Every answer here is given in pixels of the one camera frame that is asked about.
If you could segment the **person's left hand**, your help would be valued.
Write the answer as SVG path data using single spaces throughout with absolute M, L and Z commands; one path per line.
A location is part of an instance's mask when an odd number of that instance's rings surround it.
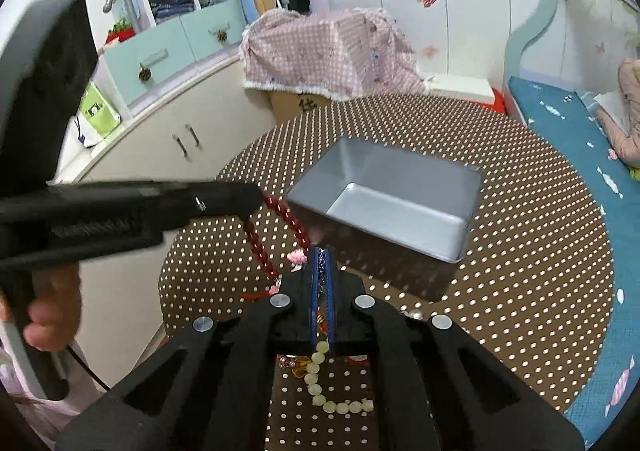
M 29 322 L 22 330 L 28 345 L 58 353 L 70 345 L 81 322 L 81 279 L 78 263 L 34 273 L 36 298 L 29 304 Z

